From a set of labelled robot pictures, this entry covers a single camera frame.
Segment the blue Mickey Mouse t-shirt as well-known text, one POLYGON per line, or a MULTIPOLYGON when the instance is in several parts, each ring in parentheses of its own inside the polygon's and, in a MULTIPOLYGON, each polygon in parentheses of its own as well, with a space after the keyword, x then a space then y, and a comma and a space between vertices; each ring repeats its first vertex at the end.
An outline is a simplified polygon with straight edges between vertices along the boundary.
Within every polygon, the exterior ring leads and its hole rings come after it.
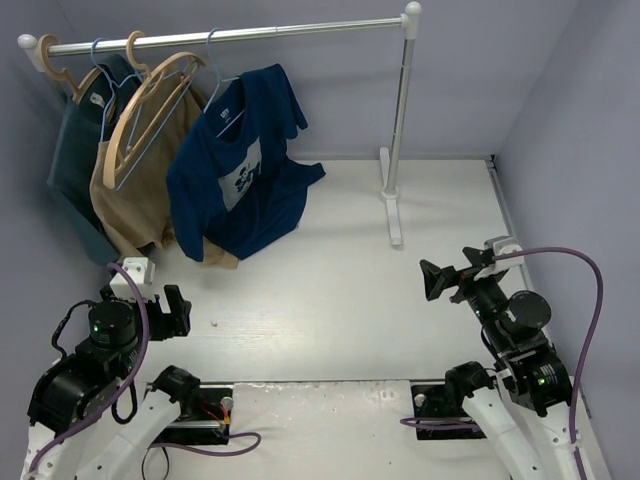
POLYGON ((166 183, 177 241, 198 262, 211 242, 245 260, 292 232, 325 170, 289 158, 308 126, 284 68, 245 72, 209 101, 166 183))

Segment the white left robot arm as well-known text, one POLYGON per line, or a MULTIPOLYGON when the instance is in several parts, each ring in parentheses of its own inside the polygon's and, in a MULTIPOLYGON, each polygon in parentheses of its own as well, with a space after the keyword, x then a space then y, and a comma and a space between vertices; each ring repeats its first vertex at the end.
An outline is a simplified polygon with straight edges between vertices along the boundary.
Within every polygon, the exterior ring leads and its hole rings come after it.
POLYGON ((109 267, 115 274, 100 300, 84 303, 88 337, 73 352, 62 351, 36 383, 27 411, 24 479, 122 479, 167 426, 199 409, 201 382, 179 367, 162 370, 144 399, 134 384, 150 342, 189 333, 190 302, 178 286, 167 285, 169 309, 162 309, 152 289, 155 265, 146 257, 109 267), (124 393, 131 395, 132 408, 116 420, 121 431, 83 464, 98 422, 115 413, 124 393))

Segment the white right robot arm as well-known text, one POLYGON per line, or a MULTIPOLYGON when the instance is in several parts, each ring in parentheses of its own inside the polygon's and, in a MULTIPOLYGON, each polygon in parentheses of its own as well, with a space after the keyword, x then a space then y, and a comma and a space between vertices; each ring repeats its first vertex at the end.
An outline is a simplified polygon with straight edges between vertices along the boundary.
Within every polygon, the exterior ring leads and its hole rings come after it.
POLYGON ((450 368, 442 398, 460 417, 416 418, 409 425, 482 432, 513 479, 593 478, 577 429, 581 374, 568 372, 544 332, 551 307, 534 291, 506 295, 500 286, 527 251, 512 237, 498 237, 463 254, 464 269, 421 261, 425 297, 434 301, 453 289, 451 303, 470 306, 495 371, 477 361, 450 368))

